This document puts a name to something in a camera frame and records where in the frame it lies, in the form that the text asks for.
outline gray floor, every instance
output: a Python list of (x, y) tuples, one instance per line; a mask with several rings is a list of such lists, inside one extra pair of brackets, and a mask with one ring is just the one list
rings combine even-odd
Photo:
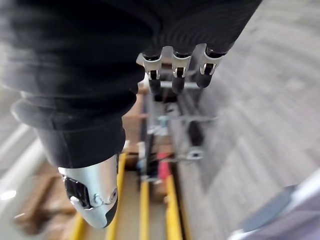
[(225, 240), (320, 166), (320, 1), (265, 0), (204, 91), (205, 158), (179, 166), (195, 240)]

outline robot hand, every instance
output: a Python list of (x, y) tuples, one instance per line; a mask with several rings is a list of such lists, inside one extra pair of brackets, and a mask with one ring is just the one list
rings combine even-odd
[[(76, 210), (96, 228), (117, 209), (122, 116), (145, 75), (161, 91), (161, 51), (172, 46), (172, 88), (183, 90), (191, 54), (207, 44), (204, 88), (261, 0), (8, 0), (0, 41), (11, 46), (1, 83), (21, 92), (14, 116), (34, 128)], [(145, 70), (136, 64), (142, 53)]]

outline yellow pole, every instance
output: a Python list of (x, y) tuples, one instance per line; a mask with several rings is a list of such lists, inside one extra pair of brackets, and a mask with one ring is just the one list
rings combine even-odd
[(117, 176), (117, 185), (118, 185), (118, 206), (117, 211), (115, 213), (115, 216), (110, 223), (110, 225), (106, 228), (106, 234), (105, 234), (105, 240), (115, 240), (116, 239), (116, 227), (117, 227), (117, 220), (119, 215), (119, 209), (120, 209), (120, 197), (121, 197), (121, 190), (122, 185), (124, 182), (124, 173), (125, 173), (125, 165), (126, 165), (126, 153), (122, 153), (120, 155), (119, 159), (119, 165), (118, 165), (118, 176)]
[(141, 182), (140, 190), (140, 240), (149, 240), (149, 182)]
[(178, 201), (173, 176), (169, 175), (165, 182), (167, 187), (167, 239), (182, 240)]
[(70, 235), (70, 240), (81, 240), (84, 226), (85, 226), (85, 220), (82, 218), (82, 216), (79, 213), (77, 213), (75, 215), (75, 223), (74, 223), (73, 231)]

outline yellow rail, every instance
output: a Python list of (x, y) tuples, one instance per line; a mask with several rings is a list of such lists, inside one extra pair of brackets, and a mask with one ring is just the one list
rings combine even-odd
[(75, 223), (73, 227), (73, 231), (70, 235), (70, 240), (81, 240), (82, 239), (82, 233), (85, 225), (85, 220), (82, 218), (82, 216), (77, 213), (75, 216)]
[(118, 166), (118, 176), (117, 176), (117, 185), (118, 185), (118, 206), (117, 211), (115, 213), (115, 216), (113, 218), (113, 221), (110, 223), (110, 225), (106, 228), (106, 235), (105, 240), (115, 240), (116, 239), (116, 230), (117, 230), (117, 220), (119, 215), (119, 209), (120, 209), (120, 197), (121, 197), (121, 190), (122, 185), (124, 182), (124, 172), (125, 172), (125, 165), (126, 165), (126, 153), (122, 153), (120, 155), (119, 159), (119, 166)]
[(179, 218), (178, 201), (175, 183), (172, 175), (166, 180), (167, 209), (166, 209), (166, 231), (168, 240), (182, 240), (182, 231)]
[(140, 190), (140, 240), (149, 240), (149, 182), (141, 182)]

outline black fabric covering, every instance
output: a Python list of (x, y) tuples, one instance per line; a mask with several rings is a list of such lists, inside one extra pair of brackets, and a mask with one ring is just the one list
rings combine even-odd
[(260, 0), (2, 0), (10, 47), (4, 86), (22, 92), (16, 118), (36, 129), (49, 161), (81, 168), (122, 150), (121, 116), (144, 77), (140, 52), (233, 45)]

